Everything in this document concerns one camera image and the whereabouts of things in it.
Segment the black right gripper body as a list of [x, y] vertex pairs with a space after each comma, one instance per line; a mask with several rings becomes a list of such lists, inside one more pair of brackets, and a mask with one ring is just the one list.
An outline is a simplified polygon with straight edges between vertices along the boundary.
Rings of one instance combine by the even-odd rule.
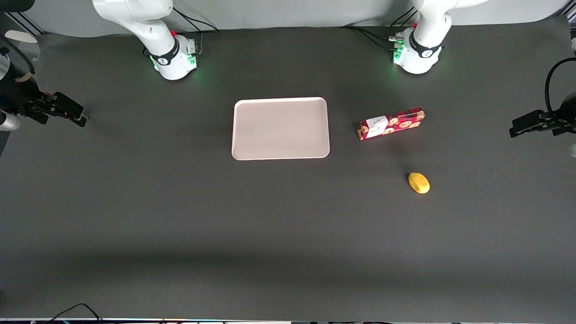
[[48, 102], [49, 95], [39, 90], [34, 79], [16, 82], [12, 76], [7, 76], [1, 80], [0, 108], [4, 113], [18, 115], [19, 107], [35, 106], [45, 115], [52, 116], [53, 112], [49, 111]]

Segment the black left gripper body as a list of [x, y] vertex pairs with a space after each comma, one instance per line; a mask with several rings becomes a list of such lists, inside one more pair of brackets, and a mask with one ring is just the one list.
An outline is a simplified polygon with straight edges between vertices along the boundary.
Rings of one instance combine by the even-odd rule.
[[560, 121], [565, 121], [568, 124], [568, 132], [572, 135], [576, 133], [576, 97], [575, 93], [568, 95], [556, 110], [553, 110], [550, 104], [550, 95], [544, 95], [545, 106], [546, 106], [546, 119], [548, 121], [555, 121], [559, 123]]

